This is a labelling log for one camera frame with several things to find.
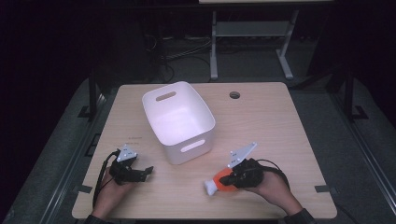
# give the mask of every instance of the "white cap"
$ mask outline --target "white cap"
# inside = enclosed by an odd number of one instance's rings
[[[213,180],[206,180],[205,188],[206,188],[206,192],[209,196],[212,196],[218,190],[218,187],[216,187],[215,181],[213,181]]]

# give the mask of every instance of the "orange object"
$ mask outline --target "orange object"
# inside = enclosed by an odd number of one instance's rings
[[[229,175],[233,170],[226,167],[224,169],[222,169],[220,172],[218,172],[217,174],[215,174],[215,176],[213,177],[213,181],[216,184],[216,187],[218,188],[218,190],[220,191],[235,191],[238,190],[238,188],[234,185],[229,185],[229,186],[225,186],[223,184],[220,183],[220,179],[226,175]]]

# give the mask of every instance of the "bin handle hole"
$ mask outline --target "bin handle hole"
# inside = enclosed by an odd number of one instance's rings
[[[162,100],[166,100],[166,99],[168,99],[168,98],[171,98],[172,96],[175,96],[175,95],[176,95],[176,92],[175,92],[175,91],[171,91],[171,92],[169,92],[169,93],[166,93],[166,94],[164,94],[164,95],[162,95],[162,96],[157,97],[155,100],[156,100],[157,102],[160,102],[160,101],[162,101]]]
[[[186,151],[191,150],[191,149],[193,149],[195,147],[203,145],[204,142],[205,142],[205,139],[199,140],[199,141],[194,142],[194,143],[192,143],[192,144],[190,144],[190,145],[188,145],[186,147],[183,147],[180,151],[181,152],[186,152]]]

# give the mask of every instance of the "person's left hand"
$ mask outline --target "person's left hand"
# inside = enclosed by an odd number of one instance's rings
[[[125,183],[118,185],[109,173],[110,168],[106,168],[105,176],[102,180],[102,189],[96,200],[91,215],[105,220],[108,214],[122,201],[125,195],[133,189],[137,183]]]

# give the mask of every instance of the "table surface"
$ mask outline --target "table surface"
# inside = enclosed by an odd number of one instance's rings
[[[180,165],[170,164],[146,117],[142,96],[161,84],[121,86],[108,115],[83,185],[73,208],[75,218],[92,211],[92,196],[103,161],[117,148],[128,144],[139,155],[133,169],[154,166],[147,182],[138,186],[111,214],[135,219],[272,219],[285,213],[260,196],[238,190],[208,196],[204,181],[223,169],[231,150],[252,142],[258,146],[247,158],[276,163],[289,179],[291,191],[315,218],[333,218],[336,209],[329,192],[317,193],[326,185],[304,127],[283,83],[191,84],[205,100],[216,120],[211,151]],[[230,92],[238,91],[239,99]]]

